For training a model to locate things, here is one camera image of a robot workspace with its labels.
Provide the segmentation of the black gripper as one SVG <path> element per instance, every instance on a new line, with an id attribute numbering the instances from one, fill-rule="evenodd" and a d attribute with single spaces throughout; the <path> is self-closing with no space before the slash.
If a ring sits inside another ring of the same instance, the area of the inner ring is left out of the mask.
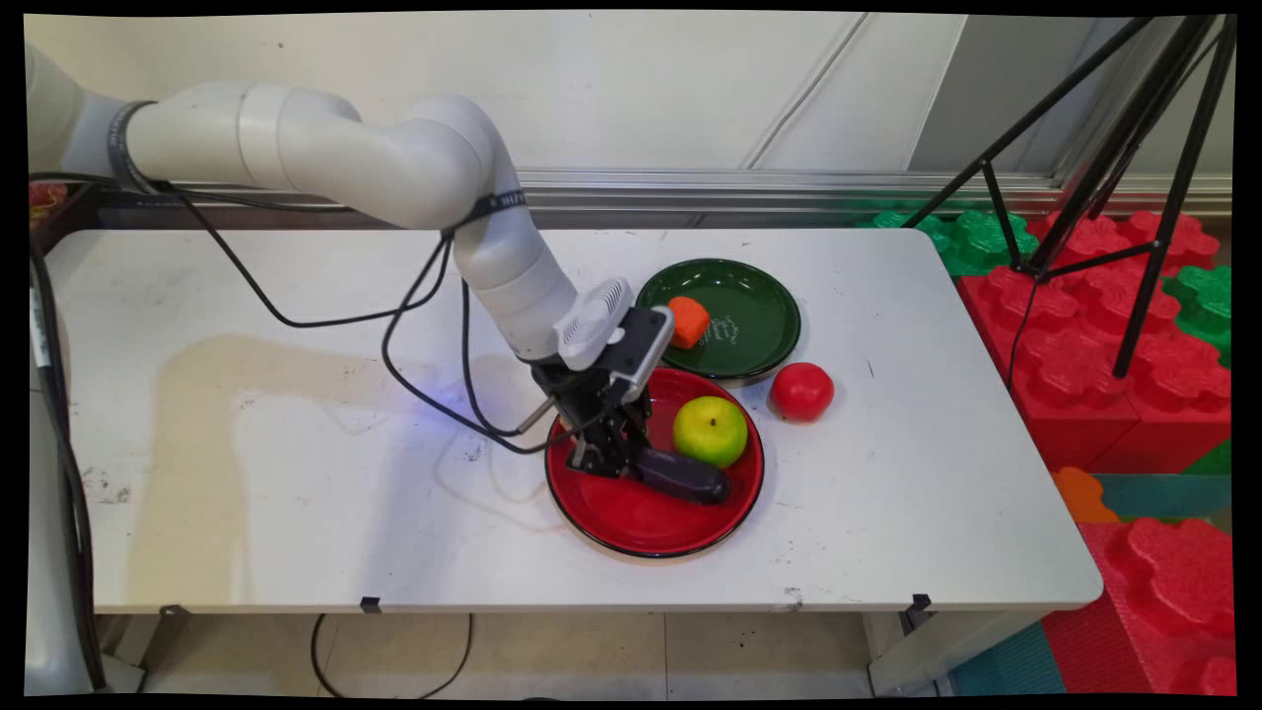
<path id="1" fill-rule="evenodd" d="M 596 422 L 573 438 L 574 446 L 565 458 L 569 470 L 603 479 L 640 475 L 637 458 L 651 448 L 647 438 L 651 400 L 646 381 L 635 381 L 618 370 L 599 364 L 569 370 L 559 358 L 535 361 L 530 364 L 530 373 L 538 387 L 551 399 L 565 428 L 586 428 Z M 623 458 L 622 470 L 618 470 L 618 455 Z"/>

